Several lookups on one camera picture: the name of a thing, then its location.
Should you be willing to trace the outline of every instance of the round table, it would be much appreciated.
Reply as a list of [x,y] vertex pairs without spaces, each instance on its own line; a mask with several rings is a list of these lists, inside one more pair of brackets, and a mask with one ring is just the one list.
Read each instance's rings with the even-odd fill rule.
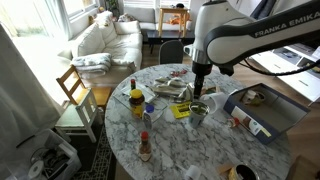
[[[123,80],[113,91],[107,104],[105,126],[109,144],[118,162],[132,178],[141,179],[183,179],[184,171],[190,165],[201,170],[200,179],[227,179],[219,174],[218,168],[226,163],[250,165],[260,179],[285,179],[290,167],[290,151],[287,136],[278,137],[263,145],[244,127],[229,128],[226,119],[230,117],[219,110],[208,115],[197,129],[187,123],[187,118],[175,119],[168,106],[163,115],[153,124],[150,135],[152,157],[143,162],[138,156],[139,130],[130,122],[130,111],[116,97],[123,96],[121,89],[128,86],[130,79],[152,86],[156,78],[166,77],[171,71],[188,72],[181,76],[185,82],[193,82],[195,74],[191,65],[166,64],[140,70]],[[205,81],[217,85],[229,94],[244,88],[240,82],[213,71]]]

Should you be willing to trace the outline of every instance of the wooden floor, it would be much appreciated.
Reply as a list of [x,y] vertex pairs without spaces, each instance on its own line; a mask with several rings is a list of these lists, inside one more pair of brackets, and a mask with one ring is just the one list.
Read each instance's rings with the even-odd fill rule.
[[[149,46],[143,45],[141,68],[158,65],[159,47],[160,46],[155,45],[153,54],[150,54]],[[188,55],[185,55],[183,63],[191,64],[192,60]],[[308,99],[304,98],[276,77],[255,73],[241,65],[236,65],[234,68],[235,73],[232,78],[240,81],[246,86],[264,83],[306,107],[310,103]],[[308,108],[310,109],[308,115],[287,132],[291,145],[292,161],[298,155],[303,155],[314,164],[320,166],[320,103],[313,103]],[[117,167],[116,180],[131,179],[130,176],[125,175],[125,172],[123,171],[121,166]]]

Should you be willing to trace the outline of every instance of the rug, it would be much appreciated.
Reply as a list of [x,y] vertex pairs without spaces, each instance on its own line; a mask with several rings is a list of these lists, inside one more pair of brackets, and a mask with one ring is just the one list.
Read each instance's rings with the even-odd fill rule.
[[88,136],[70,136],[70,144],[77,149],[82,167],[74,175],[74,180],[113,180],[116,158],[110,148],[104,125],[92,125],[97,138],[92,143]]

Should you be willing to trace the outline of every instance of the condiment bottle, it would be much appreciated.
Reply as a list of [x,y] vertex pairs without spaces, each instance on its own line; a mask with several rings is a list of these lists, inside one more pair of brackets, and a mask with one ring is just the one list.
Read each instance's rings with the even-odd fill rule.
[[131,85],[131,90],[134,90],[136,88],[136,80],[135,79],[131,79],[130,80],[130,85]]
[[142,94],[142,91],[140,89],[131,90],[129,102],[132,113],[139,118],[142,118],[144,110],[144,96]]
[[139,156],[142,161],[148,161],[151,157],[151,144],[149,142],[148,132],[141,132],[141,142],[139,144]]
[[154,106],[148,104],[143,112],[143,122],[147,129],[152,128],[152,121],[155,119]]

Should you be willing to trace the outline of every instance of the franka emika robot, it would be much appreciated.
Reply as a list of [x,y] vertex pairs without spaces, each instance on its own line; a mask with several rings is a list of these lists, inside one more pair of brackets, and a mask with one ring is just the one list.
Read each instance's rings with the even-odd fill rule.
[[[185,52],[192,57],[195,73],[194,99],[199,99],[204,76],[213,65],[222,74],[231,76],[233,66],[250,55],[286,45],[320,38],[320,1],[309,1],[287,11],[261,20],[247,17],[235,10],[226,0],[210,1],[199,10],[195,27],[195,41]],[[311,69],[310,66],[283,73],[269,73],[247,67],[265,75],[290,75]]]

